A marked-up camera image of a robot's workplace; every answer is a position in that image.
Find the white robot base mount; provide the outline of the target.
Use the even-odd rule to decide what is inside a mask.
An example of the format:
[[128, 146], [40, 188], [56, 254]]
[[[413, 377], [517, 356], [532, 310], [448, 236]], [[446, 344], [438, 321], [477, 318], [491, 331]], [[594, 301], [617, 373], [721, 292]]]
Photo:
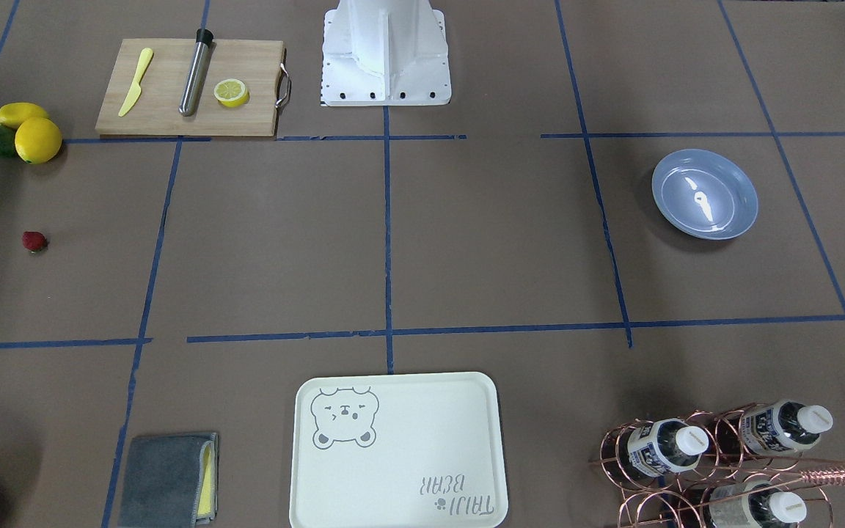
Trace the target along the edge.
[[452, 100], [446, 20], [429, 1], [341, 1], [323, 29], [322, 106]]

